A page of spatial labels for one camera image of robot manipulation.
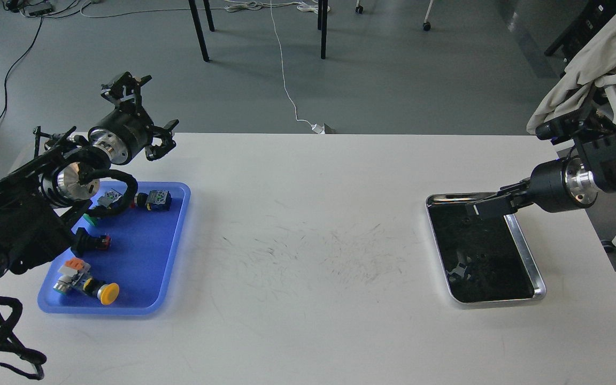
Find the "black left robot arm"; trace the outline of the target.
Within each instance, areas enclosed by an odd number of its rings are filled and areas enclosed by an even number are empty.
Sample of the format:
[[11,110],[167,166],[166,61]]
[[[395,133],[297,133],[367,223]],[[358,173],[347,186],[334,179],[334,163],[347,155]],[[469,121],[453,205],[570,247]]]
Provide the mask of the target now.
[[[0,179],[0,278],[44,265],[67,249],[78,257],[90,247],[106,247],[108,237],[93,238],[73,226],[83,215],[116,216],[132,204],[144,204],[134,176],[112,165],[128,164],[140,152],[149,161],[159,160],[176,147],[178,120],[159,127],[142,105],[141,89],[150,80],[125,72],[103,85],[101,97],[114,108],[87,136],[76,135],[75,128],[63,134],[34,130],[37,146],[46,139],[45,151],[36,147],[31,161]],[[41,380],[46,356],[14,334],[21,315],[20,300],[0,296],[0,352],[19,356],[34,373],[7,363],[2,367]]]

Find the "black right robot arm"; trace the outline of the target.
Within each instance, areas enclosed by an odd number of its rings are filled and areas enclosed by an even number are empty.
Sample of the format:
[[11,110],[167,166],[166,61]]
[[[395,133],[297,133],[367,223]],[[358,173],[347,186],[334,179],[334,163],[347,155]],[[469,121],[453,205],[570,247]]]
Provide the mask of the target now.
[[574,142],[574,153],[537,165],[530,177],[467,204],[472,217],[501,217],[536,204],[558,213],[591,207],[599,193],[616,193],[616,124],[591,107],[540,124],[541,141]]

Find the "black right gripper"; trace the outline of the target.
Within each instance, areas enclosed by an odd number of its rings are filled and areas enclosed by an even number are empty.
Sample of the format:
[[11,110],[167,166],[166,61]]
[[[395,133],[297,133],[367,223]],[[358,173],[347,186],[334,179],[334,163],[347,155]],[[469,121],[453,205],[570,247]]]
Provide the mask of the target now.
[[495,193],[478,192],[465,204],[470,217],[498,218],[537,204],[545,212],[558,213],[591,207],[598,187],[580,159],[559,159],[536,166],[529,180],[502,186]]

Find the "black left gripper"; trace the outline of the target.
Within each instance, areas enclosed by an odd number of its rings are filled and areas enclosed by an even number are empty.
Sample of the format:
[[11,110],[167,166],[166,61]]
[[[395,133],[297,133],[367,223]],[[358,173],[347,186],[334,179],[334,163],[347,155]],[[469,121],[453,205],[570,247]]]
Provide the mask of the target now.
[[163,158],[176,147],[173,129],[179,119],[158,127],[142,107],[141,88],[152,76],[122,73],[101,85],[101,97],[115,109],[88,132],[89,141],[107,152],[112,164],[128,164],[145,147],[148,161]]

